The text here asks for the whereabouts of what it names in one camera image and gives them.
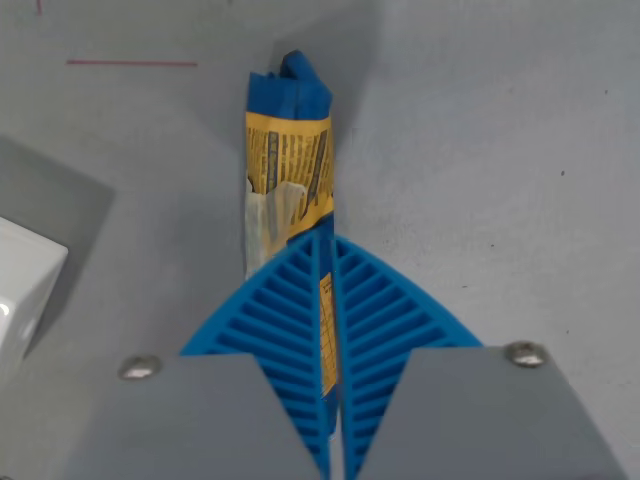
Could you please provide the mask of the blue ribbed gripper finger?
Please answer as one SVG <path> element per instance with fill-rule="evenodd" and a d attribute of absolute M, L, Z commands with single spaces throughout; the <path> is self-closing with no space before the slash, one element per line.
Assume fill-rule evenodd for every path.
<path fill-rule="evenodd" d="M 334 241 L 350 479 L 621 479 L 548 351 L 485 346 L 424 290 Z"/>
<path fill-rule="evenodd" d="M 245 282 L 147 379 L 116 383 L 71 479 L 325 479 L 319 239 Z"/>

